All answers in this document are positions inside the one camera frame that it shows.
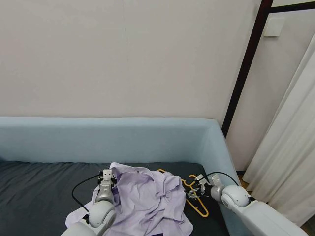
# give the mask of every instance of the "white curtain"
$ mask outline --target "white curtain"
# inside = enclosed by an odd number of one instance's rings
[[[298,226],[315,214],[315,35],[243,180]]]

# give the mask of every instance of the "wall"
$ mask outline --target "wall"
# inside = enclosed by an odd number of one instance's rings
[[[286,17],[283,30],[278,38],[261,38],[226,139],[237,170],[253,158],[315,33],[315,10],[273,16]]]
[[[222,123],[259,0],[3,0],[0,116]]]

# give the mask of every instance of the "light blue bed frame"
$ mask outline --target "light blue bed frame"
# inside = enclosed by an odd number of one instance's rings
[[[0,117],[0,161],[195,162],[238,180],[216,120]],[[222,176],[225,185],[233,182]],[[231,236],[251,235],[220,204]]]

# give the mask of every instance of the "bed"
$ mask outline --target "bed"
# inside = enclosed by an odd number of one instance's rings
[[[0,235],[60,235],[77,209],[75,184],[115,161],[189,174],[222,171],[237,179],[220,127],[199,118],[0,118]],[[224,184],[233,182],[222,177]],[[76,190],[84,203],[95,181]],[[210,215],[189,205],[193,236],[251,235],[221,204]]]

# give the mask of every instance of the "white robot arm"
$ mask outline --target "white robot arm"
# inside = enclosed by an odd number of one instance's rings
[[[197,176],[196,181],[200,184],[200,188],[190,191],[188,193],[190,198],[206,195],[223,203],[241,218],[255,236],[307,236],[293,222],[268,204],[254,199],[241,186],[223,186],[218,175],[210,179],[211,184],[203,175]]]
[[[61,236],[101,236],[114,223],[112,186],[115,179],[112,170],[105,169],[99,176],[99,193],[89,213],[71,225]]]

